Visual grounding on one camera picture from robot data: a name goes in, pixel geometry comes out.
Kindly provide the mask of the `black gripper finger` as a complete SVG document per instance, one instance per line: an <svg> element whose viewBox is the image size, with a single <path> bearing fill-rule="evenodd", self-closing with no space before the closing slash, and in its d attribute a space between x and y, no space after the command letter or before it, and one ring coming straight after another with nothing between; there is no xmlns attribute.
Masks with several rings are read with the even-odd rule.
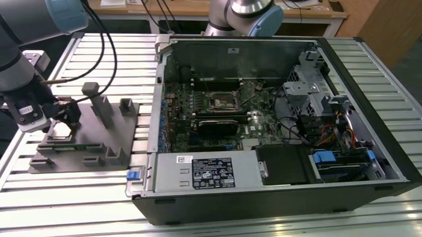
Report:
<svg viewBox="0 0 422 237"><path fill-rule="evenodd" d="M79 109L79 105L78 105L78 103L68 102L62 107L64 110L62 122L64 122L66 125L71 129L76 129L79 126L79 120L80 120L80 116L82 116L82 111Z"/></svg>

